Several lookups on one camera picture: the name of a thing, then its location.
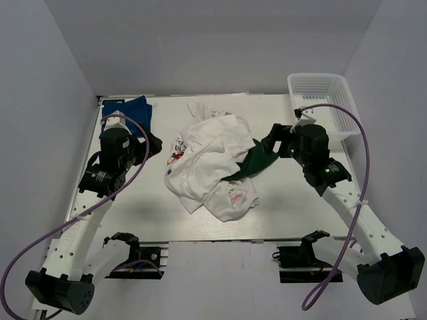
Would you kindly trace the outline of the dark green t shirt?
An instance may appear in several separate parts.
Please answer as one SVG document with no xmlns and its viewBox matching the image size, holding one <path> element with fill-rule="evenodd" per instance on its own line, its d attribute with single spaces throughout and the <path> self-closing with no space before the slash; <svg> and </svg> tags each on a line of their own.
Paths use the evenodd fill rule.
<svg viewBox="0 0 427 320">
<path fill-rule="evenodd" d="M 237 163 L 240 170 L 229 177 L 224 177 L 222 181 L 237 181 L 246 177 L 257 175 L 268 168 L 278 159 L 278 154 L 265 153 L 263 145 L 254 139 L 255 146 L 248 151 L 242 163 Z"/>
</svg>

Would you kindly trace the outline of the white t shirt red logo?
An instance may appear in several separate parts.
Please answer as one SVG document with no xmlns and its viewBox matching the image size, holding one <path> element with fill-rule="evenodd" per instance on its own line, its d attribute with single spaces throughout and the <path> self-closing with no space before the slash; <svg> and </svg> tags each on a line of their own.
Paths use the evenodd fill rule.
<svg viewBox="0 0 427 320">
<path fill-rule="evenodd" d="M 188 213 L 205 207 L 220 221 L 233 221 L 258 204 L 258 194 L 249 177 L 222 181 L 238 170 L 222 139 L 199 145 L 186 143 L 179 136 L 172 145 L 164 181 Z"/>
</svg>

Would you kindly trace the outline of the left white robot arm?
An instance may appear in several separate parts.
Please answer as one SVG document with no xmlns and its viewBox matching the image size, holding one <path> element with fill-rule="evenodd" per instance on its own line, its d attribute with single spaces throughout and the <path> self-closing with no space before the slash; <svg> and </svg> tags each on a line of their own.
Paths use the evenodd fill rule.
<svg viewBox="0 0 427 320">
<path fill-rule="evenodd" d="M 125 125 L 118 124 L 108 126 L 101 134 L 100 150 L 89 158 L 73 204 L 75 214 L 82 209 L 88 214 L 72 218 L 73 224 L 62 232 L 41 269 L 30 271 L 25 279 L 38 302 L 80 315 L 105 276 L 121 264 L 139 262 L 139 239 L 131 233 L 117 232 L 92 258 L 87 254 L 115 192 L 127 181 L 128 170 L 162 150 L 161 139 L 150 131 L 145 133 L 147 140 L 141 142 Z"/>
</svg>

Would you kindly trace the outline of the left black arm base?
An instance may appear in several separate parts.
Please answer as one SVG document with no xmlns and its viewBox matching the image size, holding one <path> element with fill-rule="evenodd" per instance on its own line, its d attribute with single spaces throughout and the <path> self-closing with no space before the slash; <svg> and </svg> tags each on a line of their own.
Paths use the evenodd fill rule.
<svg viewBox="0 0 427 320">
<path fill-rule="evenodd" d="M 147 260 L 153 263 L 158 269 L 152 267 L 147 262 L 133 262 L 131 267 L 111 272 L 107 279 L 133 279 L 133 280 L 160 280 L 163 277 L 167 266 L 168 243 L 141 243 L 140 260 Z"/>
</svg>

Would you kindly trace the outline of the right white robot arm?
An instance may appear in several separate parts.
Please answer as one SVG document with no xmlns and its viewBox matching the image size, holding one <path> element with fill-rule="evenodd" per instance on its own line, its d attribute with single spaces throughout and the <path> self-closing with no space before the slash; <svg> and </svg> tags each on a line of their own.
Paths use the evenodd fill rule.
<svg viewBox="0 0 427 320">
<path fill-rule="evenodd" d="M 359 200 L 348 170 L 330 157 L 326 130 L 316 124 L 292 127 L 276 123 L 262 139 L 264 151 L 271 153 L 276 142 L 280 143 L 279 157 L 292 158 L 302 167 L 308 184 L 336 211 L 361 246 L 361 252 L 346 250 L 338 270 L 355 280 L 375 305 L 417 288 L 423 253 L 417 247 L 406 247 Z"/>
</svg>

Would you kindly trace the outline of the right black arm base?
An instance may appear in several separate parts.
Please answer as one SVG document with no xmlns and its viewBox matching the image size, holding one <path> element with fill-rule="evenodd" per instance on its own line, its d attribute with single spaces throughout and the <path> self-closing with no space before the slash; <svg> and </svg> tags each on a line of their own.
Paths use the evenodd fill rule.
<svg viewBox="0 0 427 320">
<path fill-rule="evenodd" d="M 281 284 L 321 283 L 332 270 L 325 262 L 308 262 L 298 246 L 278 247 L 272 259 L 278 263 Z"/>
</svg>

